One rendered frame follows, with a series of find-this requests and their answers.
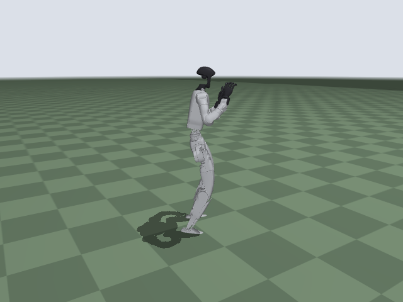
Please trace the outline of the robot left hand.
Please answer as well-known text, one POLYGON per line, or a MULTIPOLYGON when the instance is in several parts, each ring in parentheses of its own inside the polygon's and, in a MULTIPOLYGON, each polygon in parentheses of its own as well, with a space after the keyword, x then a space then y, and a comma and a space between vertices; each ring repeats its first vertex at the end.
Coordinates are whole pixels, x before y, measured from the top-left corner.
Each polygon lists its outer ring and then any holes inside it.
POLYGON ((218 101, 216 101, 216 103, 215 103, 215 106, 214 106, 214 108, 216 108, 219 104, 220 104, 220 101, 221 101, 221 99, 222 99, 222 91, 220 91, 219 92, 219 96, 218 96, 218 101))

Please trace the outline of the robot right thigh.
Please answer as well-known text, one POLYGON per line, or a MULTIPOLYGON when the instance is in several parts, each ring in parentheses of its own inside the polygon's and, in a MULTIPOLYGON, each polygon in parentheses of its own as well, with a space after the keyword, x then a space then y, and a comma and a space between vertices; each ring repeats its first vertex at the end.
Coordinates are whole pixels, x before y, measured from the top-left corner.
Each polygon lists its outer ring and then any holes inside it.
MULTIPOLYGON (((201 168, 200 175, 201 175, 201 179, 202 179, 202 182, 203 182, 205 188, 201 189, 199 192, 205 191, 208 194, 208 200, 209 200, 212 195, 212 192, 213 192, 214 180, 215 180, 215 174, 214 174, 212 160, 210 158, 210 155, 209 155, 207 149, 201 148, 201 145, 195 147, 195 151, 193 151, 193 156, 194 156, 195 162, 205 161, 204 163, 202 163, 200 165, 200 168, 201 168)), ((198 196, 198 194, 197 194, 197 196, 198 196)))

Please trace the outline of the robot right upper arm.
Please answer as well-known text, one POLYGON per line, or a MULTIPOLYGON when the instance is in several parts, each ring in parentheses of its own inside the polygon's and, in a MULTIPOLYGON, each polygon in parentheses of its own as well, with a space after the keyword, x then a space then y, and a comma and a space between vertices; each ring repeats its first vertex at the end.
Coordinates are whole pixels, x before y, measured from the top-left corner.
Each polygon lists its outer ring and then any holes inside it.
POLYGON ((207 125, 207 126, 212 126, 213 125, 213 121, 211 122, 211 123, 207 123, 206 121, 205 121, 205 117, 206 117, 206 115, 208 115, 208 111, 209 111, 209 108, 208 108, 208 98, 207 98, 207 94, 206 93, 204 93, 204 92, 199 92, 199 93, 197 93, 196 94, 196 102, 197 102, 197 104, 198 104, 198 106, 199 106, 199 109, 200 109, 200 114, 201 114, 201 119, 202 119, 202 122, 205 124, 205 125, 207 125))

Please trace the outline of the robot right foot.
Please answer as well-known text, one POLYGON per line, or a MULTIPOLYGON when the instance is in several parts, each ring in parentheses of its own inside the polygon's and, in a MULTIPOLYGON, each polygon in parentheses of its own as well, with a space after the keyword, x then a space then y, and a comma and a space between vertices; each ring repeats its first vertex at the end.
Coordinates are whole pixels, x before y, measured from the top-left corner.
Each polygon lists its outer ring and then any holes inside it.
MULTIPOLYGON (((190 229, 190 228, 189 228, 190 229)), ((188 229, 187 229, 188 230, 188 229)), ((190 231, 186 231, 186 228, 184 227, 184 228, 182 228, 181 229, 181 232, 185 232, 185 233, 194 233, 194 234, 202 234, 203 232, 201 232, 201 231, 199 231, 199 230, 197 230, 197 229, 195 229, 195 228, 192 228, 190 231)))

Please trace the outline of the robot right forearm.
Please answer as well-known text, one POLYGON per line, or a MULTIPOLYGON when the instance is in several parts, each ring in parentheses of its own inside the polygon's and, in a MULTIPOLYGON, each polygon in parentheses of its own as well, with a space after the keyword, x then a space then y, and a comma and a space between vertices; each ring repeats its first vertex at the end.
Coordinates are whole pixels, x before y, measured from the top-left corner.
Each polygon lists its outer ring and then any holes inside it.
POLYGON ((211 123, 214 120, 218 120, 221 114, 223 114, 223 112, 227 110, 227 107, 227 99, 222 98, 220 104, 216 107, 216 109, 210 114, 206 115, 205 121, 207 123, 211 123))

